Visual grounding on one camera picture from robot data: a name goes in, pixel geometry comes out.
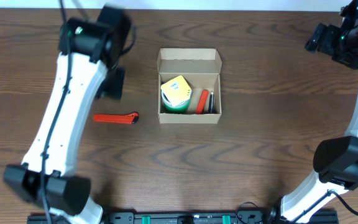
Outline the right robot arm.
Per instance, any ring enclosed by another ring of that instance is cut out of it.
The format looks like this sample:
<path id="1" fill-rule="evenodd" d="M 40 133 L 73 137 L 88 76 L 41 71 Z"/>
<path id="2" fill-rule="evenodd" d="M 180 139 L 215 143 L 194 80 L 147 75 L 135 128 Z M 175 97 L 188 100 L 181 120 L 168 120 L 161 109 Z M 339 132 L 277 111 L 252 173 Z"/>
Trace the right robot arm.
<path id="1" fill-rule="evenodd" d="M 305 44 L 353 70 L 358 70 L 358 0 L 341 8 L 341 26 L 318 24 Z M 331 218 L 322 208 L 337 198 L 358 216 L 343 195 L 358 188 L 358 92 L 351 120 L 344 135 L 321 141 L 315 150 L 313 170 L 292 192 L 282 196 L 266 216 L 266 223 L 309 223 L 315 217 Z"/>

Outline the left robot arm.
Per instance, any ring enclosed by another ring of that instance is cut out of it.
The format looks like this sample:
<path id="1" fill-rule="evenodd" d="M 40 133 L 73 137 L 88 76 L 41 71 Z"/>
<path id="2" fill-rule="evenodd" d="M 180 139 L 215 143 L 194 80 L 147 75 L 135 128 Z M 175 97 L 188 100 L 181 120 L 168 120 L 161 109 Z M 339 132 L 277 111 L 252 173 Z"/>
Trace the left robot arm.
<path id="1" fill-rule="evenodd" d="M 122 89 L 118 63 L 130 51 L 132 27 L 124 10 L 104 6 L 95 21 L 64 18 L 57 72 L 36 137 L 3 180 L 23 201 L 44 209 L 44 221 L 101 223 L 104 211 L 90 195 L 91 181 L 76 175 L 77 153 L 93 101 Z"/>

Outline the green tape roll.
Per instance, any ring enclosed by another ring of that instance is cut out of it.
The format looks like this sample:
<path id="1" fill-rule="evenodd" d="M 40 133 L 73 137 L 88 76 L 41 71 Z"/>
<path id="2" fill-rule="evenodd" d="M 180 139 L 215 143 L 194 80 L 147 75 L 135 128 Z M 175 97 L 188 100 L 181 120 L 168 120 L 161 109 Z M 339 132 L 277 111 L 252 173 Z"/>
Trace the green tape roll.
<path id="1" fill-rule="evenodd" d="M 190 105 L 190 98 L 181 102 L 179 105 L 176 106 L 173 106 L 172 104 L 171 105 L 166 105 L 165 103 L 163 104 L 166 110 L 171 113 L 184 113 Z"/>

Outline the black yellow correction tape dispenser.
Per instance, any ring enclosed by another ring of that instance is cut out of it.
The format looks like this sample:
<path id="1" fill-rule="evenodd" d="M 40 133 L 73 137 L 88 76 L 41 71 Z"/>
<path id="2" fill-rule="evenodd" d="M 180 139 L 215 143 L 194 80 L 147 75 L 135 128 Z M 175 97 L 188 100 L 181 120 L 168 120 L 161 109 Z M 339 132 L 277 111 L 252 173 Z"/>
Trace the black yellow correction tape dispenser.
<path id="1" fill-rule="evenodd" d="M 214 114 L 214 92 L 212 91 L 209 96 L 208 113 Z"/>

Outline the yellow sticky note pad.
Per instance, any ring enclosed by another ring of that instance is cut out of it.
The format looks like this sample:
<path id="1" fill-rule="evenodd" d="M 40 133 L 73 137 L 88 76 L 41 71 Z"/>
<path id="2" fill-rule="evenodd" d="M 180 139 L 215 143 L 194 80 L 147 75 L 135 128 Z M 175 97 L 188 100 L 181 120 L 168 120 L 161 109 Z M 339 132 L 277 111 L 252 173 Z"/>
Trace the yellow sticky note pad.
<path id="1" fill-rule="evenodd" d="M 192 89 L 182 75 L 176 76 L 161 85 L 161 91 L 164 92 L 167 99 L 173 106 L 191 98 Z"/>

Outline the white tape roll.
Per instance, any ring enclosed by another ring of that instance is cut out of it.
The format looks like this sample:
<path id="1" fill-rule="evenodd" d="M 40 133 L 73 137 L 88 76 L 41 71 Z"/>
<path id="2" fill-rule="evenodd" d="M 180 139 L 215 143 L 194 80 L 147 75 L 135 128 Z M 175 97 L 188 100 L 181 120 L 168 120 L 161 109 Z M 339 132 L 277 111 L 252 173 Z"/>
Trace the white tape roll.
<path id="1" fill-rule="evenodd" d="M 167 99 L 166 95 L 164 94 L 163 91 L 161 91 L 161 97 L 162 97 L 162 101 L 166 104 L 166 105 L 171 105 L 170 101 Z"/>

